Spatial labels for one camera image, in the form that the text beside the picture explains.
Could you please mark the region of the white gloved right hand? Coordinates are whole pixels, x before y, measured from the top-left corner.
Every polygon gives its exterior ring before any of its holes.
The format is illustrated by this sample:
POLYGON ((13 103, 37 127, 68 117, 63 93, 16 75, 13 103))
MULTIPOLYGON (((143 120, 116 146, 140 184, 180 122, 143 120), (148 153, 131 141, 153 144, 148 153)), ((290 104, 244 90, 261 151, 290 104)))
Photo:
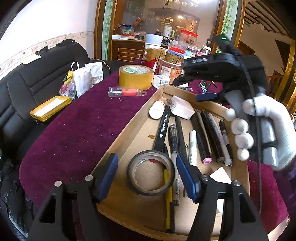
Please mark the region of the white gloved right hand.
POLYGON ((245 99, 239 90, 227 94, 226 100, 231 105, 226 119, 240 161, 264 163, 274 171, 295 162, 295 129, 283 104, 264 94, 245 99))

